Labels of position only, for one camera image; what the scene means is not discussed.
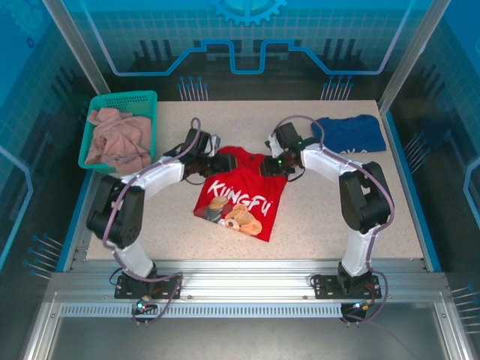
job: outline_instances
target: speckled tabletop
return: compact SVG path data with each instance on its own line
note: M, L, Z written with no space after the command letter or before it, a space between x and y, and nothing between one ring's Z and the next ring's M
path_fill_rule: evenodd
M194 116L202 121L203 130L221 137L222 146L242 146L248 152L268 154L264 145L268 134L281 119L293 114L315 119L369 114L380 120L372 100L160 102L156 154L181 143ZM300 135L311 136L309 121L294 122ZM379 163L395 201L394 223L380 233L373 257L422 257L388 144L387 151L349 154L349 157L364 163ZM190 179L203 180L195 176ZM306 172L285 187L269 243L194 217L192 211L200 189L201 186L183 181L164 189L145 204L140 236L152 259L340 259L344 255L349 228L341 217L338 188L315 172ZM87 259L110 260L112 255L93 235Z

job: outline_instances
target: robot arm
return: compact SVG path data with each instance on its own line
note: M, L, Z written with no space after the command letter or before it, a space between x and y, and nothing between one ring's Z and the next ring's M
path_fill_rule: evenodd
M313 170L338 184L343 219L350 227L346 252L338 267L337 282L345 295L362 289L369 281L369 249L373 235L385 224L390 208L381 191L359 168L370 173L389 192L378 163L347 160L315 139L302 139L292 123L275 129L265 143L272 152L262 165L264 176L294 173L295 167Z
M180 152L193 142L196 131L189 130ZM173 149L157 162L165 165L155 167L141 176L139 173L122 178L108 175L100 180L88 214L87 227L102 239L113 210L113 203L124 186L136 178L125 193L121 208L108 234L108 244L114 249L112 250L114 257L124 270L136 276L136 280L157 277L155 264L144 251L140 241L137 241L142 229L145 202L165 187L180 182L194 173L207 177L233 170L236 167L235 158L231 155L217 154L219 145L218 136L201 131L197 144L178 160L172 160L177 155Z

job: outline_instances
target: aluminum frame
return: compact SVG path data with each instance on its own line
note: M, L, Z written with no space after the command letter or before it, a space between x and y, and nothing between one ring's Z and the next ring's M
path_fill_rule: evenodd
M107 82L102 76L97 63L95 63L89 48L78 31L78 28L63 1L42 1L95 92L97 94L110 93Z
M291 317L338 317L335 313L331 316L315 315L315 309L338 308L345 301L316 300L308 283L313 274L335 274L338 261L188 260L156 263L161 274L184 272L181 297L173 303L176 310L169 317L282 317L280 313L279 316L225 313L239 307L288 308L293 309ZM445 356L454 360L475 359L443 273L425 271L425 264L420 259L382 259L373 264L389 279L391 297L388 297L388 304L434 304L439 324L437 330L445 343ZM94 317L92 312L98 309L103 311L102 314L107 312L106 317L129 317L126 309L135 301L114 299L114 287L107 281L116 267L114 261L80 260L73 263L70 272L52 274L25 360L47 359L60 317ZM205 316L190 316L188 308L200 309Z
M415 35L413 35L405 53L400 60L395 72L391 76L390 81L385 87L382 97L380 98L380 115L384 116L397 97L398 92L407 80L410 71L413 69L423 49L427 46L430 36L434 33L435 28L443 17L445 10L449 6L451 0L432 0L430 7L425 13Z

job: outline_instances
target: blue enclosure wall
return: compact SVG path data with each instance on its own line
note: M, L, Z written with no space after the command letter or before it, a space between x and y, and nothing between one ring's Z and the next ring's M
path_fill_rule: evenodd
M380 98L430 2L65 4L112 91L154 89L178 101L188 76L202 77L209 100L320 99L338 76L352 76L349 98Z
M480 3L452 0L391 107L453 287L480 285Z
M94 93L41 1L1 2L0 32L0 358L20 359L56 262L32 236L64 241Z

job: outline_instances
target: green basket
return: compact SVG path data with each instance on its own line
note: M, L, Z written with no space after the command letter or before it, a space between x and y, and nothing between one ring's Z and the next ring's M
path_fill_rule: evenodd
M155 138L157 128L157 93L155 91L129 91L114 94L98 95L90 101L88 115L92 110L100 110L102 107L113 107L123 113L132 113L134 116L145 116L151 119L151 148L150 156L153 161L155 155ZM105 163L86 164L85 160L90 150L95 125L87 121L83 131L82 145L78 157L78 164L83 169L96 170L99 173L115 173L115 168Z

